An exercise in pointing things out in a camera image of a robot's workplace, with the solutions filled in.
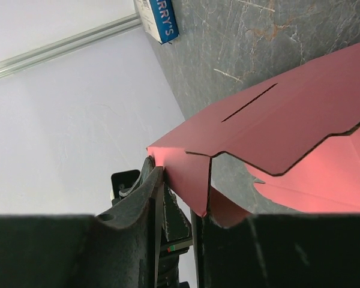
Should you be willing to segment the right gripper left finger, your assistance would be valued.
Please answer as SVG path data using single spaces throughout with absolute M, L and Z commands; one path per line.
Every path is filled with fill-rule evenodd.
M 0 287 L 155 287 L 163 168 L 100 215 L 0 215 Z

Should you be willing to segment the pink paper box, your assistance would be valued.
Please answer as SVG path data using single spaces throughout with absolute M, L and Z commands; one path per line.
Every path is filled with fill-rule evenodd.
M 209 105 L 148 147 L 169 187 L 221 227 L 248 212 L 211 186 L 227 154 L 271 201 L 307 213 L 360 213 L 360 43 Z

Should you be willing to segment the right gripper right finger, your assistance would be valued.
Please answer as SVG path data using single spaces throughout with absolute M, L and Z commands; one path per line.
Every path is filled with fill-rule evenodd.
M 360 214 L 191 222 L 199 287 L 360 287 Z

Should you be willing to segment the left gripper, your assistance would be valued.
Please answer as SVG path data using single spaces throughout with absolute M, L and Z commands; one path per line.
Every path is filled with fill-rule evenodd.
M 139 170 L 114 173 L 111 176 L 112 204 L 116 204 L 143 182 Z M 189 287 L 187 281 L 179 280 L 179 256 L 189 251 L 193 244 L 191 223 L 178 206 L 176 196 L 164 185 L 163 224 L 158 263 L 157 287 Z

